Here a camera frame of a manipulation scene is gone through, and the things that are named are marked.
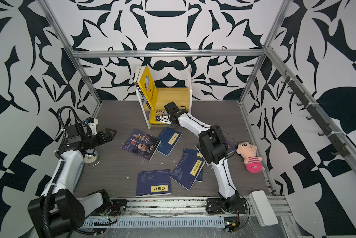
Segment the purple book with old man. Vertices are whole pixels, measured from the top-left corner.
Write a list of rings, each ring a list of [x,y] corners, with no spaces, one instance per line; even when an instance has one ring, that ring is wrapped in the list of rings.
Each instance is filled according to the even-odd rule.
[[[150,161],[160,143],[161,141],[158,138],[148,135],[138,129],[134,129],[121,148],[138,157]]]

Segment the yellow cartoon cover book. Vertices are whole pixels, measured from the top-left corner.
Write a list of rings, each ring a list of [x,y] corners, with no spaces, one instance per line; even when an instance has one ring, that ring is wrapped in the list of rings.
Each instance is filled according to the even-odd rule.
[[[148,100],[152,110],[155,110],[159,93],[151,75],[150,69],[147,65],[143,65],[141,68],[138,84],[141,87],[141,90]]]

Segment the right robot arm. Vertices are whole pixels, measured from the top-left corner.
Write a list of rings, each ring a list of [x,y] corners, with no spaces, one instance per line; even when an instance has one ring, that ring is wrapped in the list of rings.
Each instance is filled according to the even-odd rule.
[[[220,209],[230,212],[239,202],[239,193],[232,181],[228,166],[228,146],[223,131],[218,125],[208,125],[198,120],[186,109],[180,109],[174,102],[164,106],[172,126],[183,127],[199,138],[201,154],[215,173]]]

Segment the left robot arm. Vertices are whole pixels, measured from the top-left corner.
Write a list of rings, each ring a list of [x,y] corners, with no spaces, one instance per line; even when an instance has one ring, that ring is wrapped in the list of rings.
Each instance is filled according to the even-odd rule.
[[[31,200],[27,211],[37,235],[54,238],[81,228],[91,213],[103,213],[112,202],[102,189],[82,200],[73,195],[84,165],[99,159],[96,148],[113,141],[116,130],[97,131],[98,120],[81,120],[73,107],[63,106],[57,112],[62,126],[62,140],[55,151],[58,166],[39,198]]]

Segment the small blue book yellow label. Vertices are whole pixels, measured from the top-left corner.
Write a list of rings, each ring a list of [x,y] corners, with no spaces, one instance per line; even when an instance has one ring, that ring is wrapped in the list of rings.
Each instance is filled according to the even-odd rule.
[[[171,129],[164,128],[163,131],[158,136],[160,144],[157,148],[157,151],[162,153],[165,156],[169,156],[179,139],[181,138],[182,133]]]

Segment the blue book underneath tilted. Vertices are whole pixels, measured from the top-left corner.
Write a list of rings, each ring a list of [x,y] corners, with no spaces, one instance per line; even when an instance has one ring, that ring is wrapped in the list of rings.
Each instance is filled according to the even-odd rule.
[[[201,155],[200,152],[194,149],[188,149],[184,148],[184,152],[195,155],[198,158],[204,159],[204,157]],[[197,182],[202,182],[203,181],[203,168],[201,167],[204,162],[201,162],[200,160],[196,160],[194,167],[192,168],[190,174],[193,176],[196,176],[195,181]]]

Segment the blue book tilted yellow label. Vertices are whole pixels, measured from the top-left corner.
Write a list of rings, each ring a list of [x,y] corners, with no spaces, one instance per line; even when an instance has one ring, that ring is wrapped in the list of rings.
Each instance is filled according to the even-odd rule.
[[[190,172],[194,167],[196,160],[200,160],[201,162],[205,163],[204,159],[184,152],[182,159],[171,173],[170,178],[184,187],[186,190],[191,190],[193,184],[195,183],[196,176],[191,175]]]

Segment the purple book right side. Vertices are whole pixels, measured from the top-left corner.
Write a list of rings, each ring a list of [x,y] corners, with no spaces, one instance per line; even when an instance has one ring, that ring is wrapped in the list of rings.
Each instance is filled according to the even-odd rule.
[[[205,152],[203,152],[200,143],[196,144],[195,148],[204,157],[208,166],[211,163],[218,164],[221,159],[229,157],[236,150],[234,143],[227,139],[224,141],[225,145],[216,139],[211,139],[213,149],[207,149]]]

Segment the blue book front yellow label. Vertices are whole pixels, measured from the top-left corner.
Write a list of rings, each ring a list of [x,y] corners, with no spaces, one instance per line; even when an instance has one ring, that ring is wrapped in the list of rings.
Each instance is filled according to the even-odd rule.
[[[170,169],[138,172],[136,197],[171,194],[170,175]]]

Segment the cartoon boy plush doll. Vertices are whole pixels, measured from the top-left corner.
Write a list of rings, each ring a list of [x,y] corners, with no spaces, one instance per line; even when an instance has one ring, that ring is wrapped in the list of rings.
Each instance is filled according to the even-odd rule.
[[[257,146],[251,142],[240,142],[236,153],[242,157],[243,163],[250,173],[258,173],[263,170],[262,157],[257,156]]]

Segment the white box on rail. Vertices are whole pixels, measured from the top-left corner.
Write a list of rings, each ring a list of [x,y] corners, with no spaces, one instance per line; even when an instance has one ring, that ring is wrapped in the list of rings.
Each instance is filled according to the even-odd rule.
[[[248,197],[261,227],[274,226],[279,223],[264,191],[253,191]]]

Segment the wall hook rail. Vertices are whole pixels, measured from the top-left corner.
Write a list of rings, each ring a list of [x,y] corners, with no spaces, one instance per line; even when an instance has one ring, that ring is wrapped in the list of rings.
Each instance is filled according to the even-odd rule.
[[[335,151],[332,151],[332,155],[340,155],[341,157],[347,157],[351,154],[347,148],[347,144],[343,142],[338,135],[342,135],[343,132],[332,129],[331,123],[327,121],[324,113],[321,112],[319,103],[311,101],[312,96],[309,95],[305,89],[300,86],[300,80],[292,78],[287,75],[285,71],[285,80],[283,84],[287,84],[291,91],[289,94],[295,95],[300,103],[296,103],[297,106],[303,107],[309,114],[307,120],[314,120],[322,132],[318,133],[318,136],[326,136],[331,144],[334,146]]]

